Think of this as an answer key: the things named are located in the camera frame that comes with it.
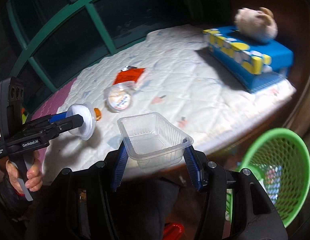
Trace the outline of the person's left hand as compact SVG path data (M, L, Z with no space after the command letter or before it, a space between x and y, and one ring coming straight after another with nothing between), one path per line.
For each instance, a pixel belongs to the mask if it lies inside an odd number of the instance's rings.
M18 182L18 169L9 160L6 161L6 171L8 173L10 184L19 194L23 194L22 188ZM26 188L31 192L38 191L43 185L42 177L41 162L36 157L34 157L33 165L27 172L27 181L25 183Z

